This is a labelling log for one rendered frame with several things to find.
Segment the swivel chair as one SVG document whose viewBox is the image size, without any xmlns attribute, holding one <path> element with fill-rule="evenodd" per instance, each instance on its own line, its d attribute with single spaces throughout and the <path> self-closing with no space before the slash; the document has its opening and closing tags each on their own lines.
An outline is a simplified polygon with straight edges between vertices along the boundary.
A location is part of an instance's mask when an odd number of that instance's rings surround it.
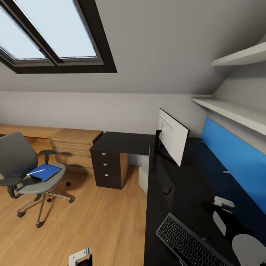
<svg viewBox="0 0 266 266">
<path fill-rule="evenodd" d="M 38 157 L 30 143 L 20 132 L 13 132 L 0 137 L 0 187 L 7 186 L 7 192 L 13 199 L 17 199 L 24 194 L 37 195 L 35 199 L 17 210 L 17 216 L 19 218 L 24 215 L 23 212 L 19 211 L 43 197 L 36 224 L 37 228 L 42 225 L 40 222 L 42 209 L 45 199 L 47 202 L 51 202 L 50 195 L 68 199 L 69 203 L 73 202 L 73 199 L 70 197 L 51 193 L 51 191 L 60 187 L 64 183 L 67 183 L 67 186 L 70 186 L 71 183 L 68 181 L 57 185 L 66 172 L 66 166 L 61 163 L 48 163 L 48 155 L 55 154 L 54 150 L 42 150 L 39 153 L 45 155 L 46 165 L 59 168 L 59 171 L 46 182 L 27 177 L 29 172 L 38 167 Z M 18 193 L 17 195 L 14 193 L 15 190 Z"/>
</svg>

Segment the mouse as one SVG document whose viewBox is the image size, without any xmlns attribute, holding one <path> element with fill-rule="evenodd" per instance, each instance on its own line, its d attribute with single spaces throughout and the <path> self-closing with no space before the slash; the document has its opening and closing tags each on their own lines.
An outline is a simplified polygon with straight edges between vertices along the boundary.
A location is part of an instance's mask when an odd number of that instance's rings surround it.
<svg viewBox="0 0 266 266">
<path fill-rule="evenodd" d="M 163 187 L 163 191 L 166 192 L 167 194 L 171 191 L 171 186 L 170 185 L 165 185 Z"/>
</svg>

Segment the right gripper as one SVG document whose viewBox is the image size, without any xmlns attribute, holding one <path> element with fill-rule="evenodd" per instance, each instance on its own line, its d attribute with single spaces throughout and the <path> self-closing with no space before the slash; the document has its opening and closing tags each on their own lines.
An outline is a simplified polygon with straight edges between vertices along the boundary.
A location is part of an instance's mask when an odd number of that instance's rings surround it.
<svg viewBox="0 0 266 266">
<path fill-rule="evenodd" d="M 205 202 L 201 202 L 201 207 L 204 208 L 205 212 L 210 213 L 210 214 L 213 215 L 213 210 L 215 208 L 219 208 L 220 206 L 217 206 L 217 205 L 214 205 L 212 203 L 209 203 L 209 202 L 205 201 Z"/>
</svg>

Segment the notebook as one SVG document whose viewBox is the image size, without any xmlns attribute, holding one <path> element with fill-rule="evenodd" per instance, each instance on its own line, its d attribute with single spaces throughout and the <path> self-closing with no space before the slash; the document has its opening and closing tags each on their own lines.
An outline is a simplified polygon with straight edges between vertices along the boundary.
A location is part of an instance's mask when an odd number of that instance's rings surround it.
<svg viewBox="0 0 266 266">
<path fill-rule="evenodd" d="M 207 240 L 207 238 L 204 238 L 203 241 L 205 241 L 206 243 L 208 243 L 214 250 L 216 250 L 214 248 L 214 246 Z M 181 260 L 180 260 L 180 262 L 181 262 Z M 182 262 L 181 262 L 181 264 L 182 264 L 182 266 L 185 266 Z"/>
</svg>

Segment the keyboard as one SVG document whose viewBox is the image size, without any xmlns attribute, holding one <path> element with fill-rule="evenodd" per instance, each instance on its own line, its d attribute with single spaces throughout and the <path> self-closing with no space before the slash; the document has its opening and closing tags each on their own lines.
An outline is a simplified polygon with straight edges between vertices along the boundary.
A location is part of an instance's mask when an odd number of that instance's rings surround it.
<svg viewBox="0 0 266 266">
<path fill-rule="evenodd" d="M 156 235 L 185 266 L 233 266 L 217 250 L 169 213 Z"/>
</svg>

